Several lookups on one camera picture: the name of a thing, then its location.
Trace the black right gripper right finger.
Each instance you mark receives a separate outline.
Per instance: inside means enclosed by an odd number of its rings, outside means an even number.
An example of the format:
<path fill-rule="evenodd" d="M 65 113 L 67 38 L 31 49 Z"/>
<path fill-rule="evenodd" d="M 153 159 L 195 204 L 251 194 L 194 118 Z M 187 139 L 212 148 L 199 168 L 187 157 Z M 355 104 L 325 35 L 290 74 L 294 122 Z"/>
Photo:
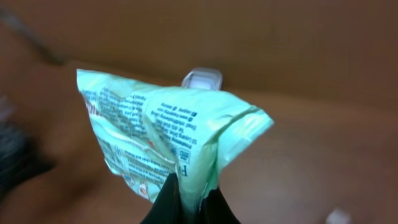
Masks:
<path fill-rule="evenodd" d="M 201 203 L 199 224 L 241 224 L 223 197 L 220 188 L 210 191 Z"/>

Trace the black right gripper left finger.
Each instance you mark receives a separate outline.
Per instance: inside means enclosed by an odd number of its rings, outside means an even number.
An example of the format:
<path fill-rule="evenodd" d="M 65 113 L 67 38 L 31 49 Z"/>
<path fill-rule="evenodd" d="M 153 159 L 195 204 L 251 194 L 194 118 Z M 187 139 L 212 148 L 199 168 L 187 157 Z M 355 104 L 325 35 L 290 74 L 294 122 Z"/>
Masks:
<path fill-rule="evenodd" d="M 170 174 L 141 224 L 180 224 L 182 209 L 176 174 Z"/>

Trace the mint wet wipes pack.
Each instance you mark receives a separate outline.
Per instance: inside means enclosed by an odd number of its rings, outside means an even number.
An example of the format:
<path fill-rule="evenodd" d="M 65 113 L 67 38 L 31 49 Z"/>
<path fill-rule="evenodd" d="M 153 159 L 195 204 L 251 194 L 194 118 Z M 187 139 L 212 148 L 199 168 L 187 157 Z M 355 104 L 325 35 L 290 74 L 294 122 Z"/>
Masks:
<path fill-rule="evenodd" d="M 76 82 L 105 163 L 150 201 L 170 174 L 183 201 L 206 198 L 221 171 L 273 125 L 264 110 L 225 91 L 83 69 Z"/>

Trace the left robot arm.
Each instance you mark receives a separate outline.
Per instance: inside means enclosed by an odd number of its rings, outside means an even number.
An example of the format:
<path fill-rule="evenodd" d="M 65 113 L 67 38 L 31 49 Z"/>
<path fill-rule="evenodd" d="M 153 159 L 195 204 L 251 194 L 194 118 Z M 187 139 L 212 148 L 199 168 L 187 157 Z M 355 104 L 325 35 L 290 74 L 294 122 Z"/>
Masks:
<path fill-rule="evenodd" d="M 15 108 L 1 97 L 1 200 L 21 183 L 50 171 L 55 164 L 40 151 L 34 138 L 11 121 Z"/>

